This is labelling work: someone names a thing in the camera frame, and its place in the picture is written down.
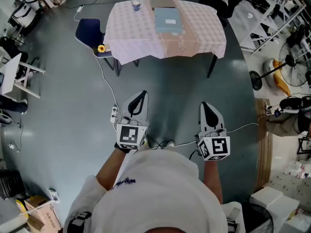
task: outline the metal frame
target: metal frame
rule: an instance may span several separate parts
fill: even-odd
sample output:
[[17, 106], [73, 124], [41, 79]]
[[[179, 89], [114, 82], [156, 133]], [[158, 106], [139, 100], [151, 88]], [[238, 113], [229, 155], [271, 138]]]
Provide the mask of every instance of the metal frame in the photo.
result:
[[[241, 45], [241, 43], [243, 43], [252, 33], [253, 31], [265, 20], [266, 17], [268, 17], [268, 15], [273, 11], [274, 7], [280, 3], [282, 0], [276, 0], [274, 1], [273, 3], [271, 3], [269, 9], [267, 9], [267, 11], [263, 14], [263, 16], [254, 24], [254, 26], [251, 28], [251, 30], [248, 31], [246, 37], [244, 38], [244, 40], [242, 40], [241, 42], [239, 42], [239, 44]], [[262, 47], [264, 47], [271, 39], [273, 39], [278, 33], [280, 33], [292, 20], [294, 20], [303, 10], [305, 10], [305, 3], [301, 3], [299, 0], [295, 0], [295, 2], [300, 5], [300, 8], [291, 16], [287, 19], [286, 21], [286, 18], [285, 18], [285, 13], [284, 13], [284, 2], [281, 3], [281, 7], [282, 7], [282, 10], [283, 10], [283, 21], [284, 21], [284, 24], [274, 33], [272, 34], [271, 36], [269, 37], [259, 37], [259, 38], [254, 38], [252, 39], [252, 41], [258, 41], [258, 40], [264, 40], [265, 41], [260, 44], [255, 50], [252, 50], [252, 49], [248, 49], [248, 48], [245, 48], [245, 47], [241, 47], [241, 49], [243, 51], [248, 51], [248, 52], [251, 52], [252, 54], [258, 52]]]
[[[0, 63], [1, 63], [2, 59], [6, 60], [6, 61], [9, 61], [9, 59], [7, 59], [7, 58], [5, 58], [5, 57], [2, 56], [2, 58], [0, 58]], [[43, 74], [45, 74], [45, 70], [42, 70], [42, 69], [40, 69], [40, 68], [34, 67], [34, 66], [32, 66], [32, 65], [29, 65], [29, 64], [26, 64], [26, 63], [23, 63], [23, 62], [19, 62], [19, 65], [26, 67], [26, 68], [27, 68], [27, 71], [26, 71], [26, 75], [25, 75], [24, 77], [22, 77], [22, 78], [20, 78], [20, 79], [18, 79], [18, 80], [17, 80], [17, 79], [14, 80], [14, 86], [16, 86], [17, 88], [19, 88], [19, 89], [21, 89], [21, 90], [23, 90], [23, 91], [29, 93], [30, 95], [33, 95], [33, 96], [35, 96], [36, 98], [39, 99], [39, 98], [40, 98], [40, 95], [38, 95], [37, 93], [35, 93], [35, 92], [33, 92], [33, 91], [31, 91], [31, 90], [29, 90], [29, 89], [26, 88], [26, 86], [27, 86], [27, 80], [28, 80], [28, 77], [29, 77], [30, 69], [32, 69], [32, 70], [34, 70], [34, 71], [37, 71], [37, 72], [41, 72], [41, 73], [43, 73]], [[7, 98], [9, 98], [9, 99], [12, 99], [13, 101], [17, 101], [16, 99], [14, 99], [14, 98], [12, 98], [12, 97], [6, 95], [6, 94], [3, 95], [3, 96], [5, 96], [5, 97], [7, 97]]]

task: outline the mug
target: mug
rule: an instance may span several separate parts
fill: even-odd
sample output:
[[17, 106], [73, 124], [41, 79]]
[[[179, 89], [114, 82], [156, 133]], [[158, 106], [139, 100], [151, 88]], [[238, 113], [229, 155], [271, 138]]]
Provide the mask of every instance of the mug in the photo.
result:
[[134, 10], [137, 11], [143, 6], [143, 4], [138, 2], [138, 1], [134, 1], [134, 2], [132, 2], [132, 6], [133, 6]]

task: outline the electric fan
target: electric fan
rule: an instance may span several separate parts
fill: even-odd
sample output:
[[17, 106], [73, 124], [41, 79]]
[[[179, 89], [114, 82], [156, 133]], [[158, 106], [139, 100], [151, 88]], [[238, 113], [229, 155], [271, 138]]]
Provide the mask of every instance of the electric fan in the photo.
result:
[[281, 74], [285, 82], [291, 86], [298, 87], [303, 85], [306, 81], [306, 72], [308, 71], [306, 61], [304, 59], [304, 54], [299, 53], [299, 46], [294, 45], [292, 48], [289, 47], [286, 42], [280, 51], [279, 61], [286, 59], [287, 55], [293, 57], [294, 62], [292, 65], [287, 64], [281, 69]]
[[303, 57], [307, 52], [299, 54], [300, 51], [298, 45], [290, 48], [288, 43], [285, 42], [279, 54], [279, 62], [282, 63], [280, 66], [273, 68], [262, 76], [255, 71], [249, 72], [253, 89], [260, 90], [262, 87], [261, 79], [279, 69], [281, 69], [282, 77], [286, 83], [295, 87], [303, 85], [307, 81], [305, 74], [308, 68]]
[[245, 231], [247, 233], [273, 233], [273, 220], [270, 213], [260, 205], [242, 205]]

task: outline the yellow flower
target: yellow flower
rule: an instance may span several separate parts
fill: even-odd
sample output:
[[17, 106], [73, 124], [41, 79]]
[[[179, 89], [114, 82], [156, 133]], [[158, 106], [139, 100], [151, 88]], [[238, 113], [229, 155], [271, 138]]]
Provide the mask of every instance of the yellow flower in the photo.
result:
[[105, 46], [104, 45], [99, 45], [97, 50], [98, 50], [98, 52], [105, 52]]

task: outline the blue folder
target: blue folder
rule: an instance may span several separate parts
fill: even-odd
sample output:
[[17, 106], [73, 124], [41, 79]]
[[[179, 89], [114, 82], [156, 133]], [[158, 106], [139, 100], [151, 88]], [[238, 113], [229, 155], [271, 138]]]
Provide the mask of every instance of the blue folder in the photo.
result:
[[155, 31], [157, 33], [182, 33], [178, 9], [174, 8], [155, 8]]

